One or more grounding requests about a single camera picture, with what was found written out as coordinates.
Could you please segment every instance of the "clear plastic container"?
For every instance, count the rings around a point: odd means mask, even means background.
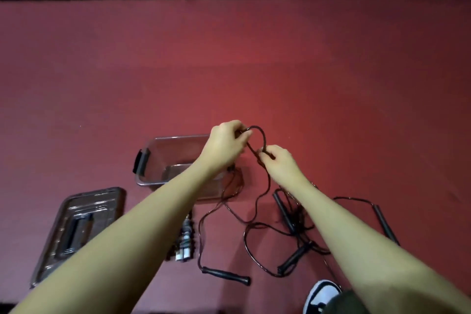
[[[136,183],[156,189],[188,168],[201,154],[209,134],[152,139],[136,158]],[[227,171],[203,186],[198,199],[220,198],[230,178]]]

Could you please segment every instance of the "right hand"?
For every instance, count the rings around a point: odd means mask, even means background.
[[[288,150],[278,145],[268,145],[267,152],[275,158],[270,158],[270,156],[260,150],[259,157],[263,164],[265,164],[270,176],[278,185],[291,193],[295,193],[299,186],[307,183],[310,184]]]

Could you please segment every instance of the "forearm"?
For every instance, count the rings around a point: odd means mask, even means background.
[[[131,312],[213,175],[195,162],[69,258],[15,313]]]
[[[428,303],[432,312],[470,310],[469,299],[452,284],[310,184],[301,183],[293,194],[371,313],[430,312]]]

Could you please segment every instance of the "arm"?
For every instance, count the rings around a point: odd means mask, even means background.
[[[214,127],[188,169],[103,230],[13,313],[130,313],[176,239],[197,191],[232,164],[247,144],[251,132],[235,138],[240,128],[240,121]]]
[[[316,189],[277,145],[260,153],[272,178],[308,211],[356,294],[372,314],[469,313],[471,301],[445,278]]]

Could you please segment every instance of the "sneaker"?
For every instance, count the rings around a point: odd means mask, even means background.
[[[315,284],[304,304],[302,314],[319,314],[334,297],[341,293],[334,282],[322,280]]]

